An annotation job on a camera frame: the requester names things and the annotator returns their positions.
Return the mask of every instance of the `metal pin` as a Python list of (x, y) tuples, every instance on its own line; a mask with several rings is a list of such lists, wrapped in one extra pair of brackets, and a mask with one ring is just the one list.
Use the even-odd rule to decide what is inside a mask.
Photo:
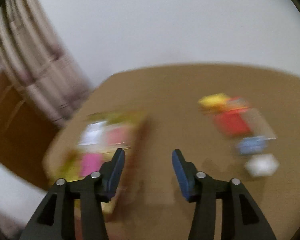
[(91, 173), (91, 177), (94, 178), (94, 179), (100, 177), (100, 175), (101, 174), (98, 171), (95, 171), (95, 172)]
[(240, 181), (239, 179), (236, 179), (236, 178), (231, 179), (231, 182), (232, 182), (233, 184), (235, 184), (235, 185), (239, 185), (239, 184), (241, 183), (241, 181)]
[(58, 186), (61, 186), (61, 185), (65, 184), (65, 183), (66, 183), (66, 180), (65, 180), (65, 179), (58, 179), (57, 182), (56, 182), (56, 184), (57, 184)]
[(197, 172), (196, 176), (199, 178), (199, 179), (203, 179), (206, 177), (206, 174), (202, 171), (199, 171)]

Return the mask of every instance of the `yellow box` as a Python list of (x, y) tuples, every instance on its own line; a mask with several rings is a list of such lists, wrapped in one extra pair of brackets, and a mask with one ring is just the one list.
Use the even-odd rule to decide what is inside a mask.
[(220, 93), (201, 98), (198, 103), (206, 109), (220, 109), (230, 99), (227, 95)]

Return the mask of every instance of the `beige curtain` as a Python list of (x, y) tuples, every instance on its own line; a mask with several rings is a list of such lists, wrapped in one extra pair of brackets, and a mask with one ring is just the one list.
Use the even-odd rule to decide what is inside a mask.
[(1, 6), (0, 70), (59, 126), (80, 107), (90, 91), (38, 0), (6, 0)]

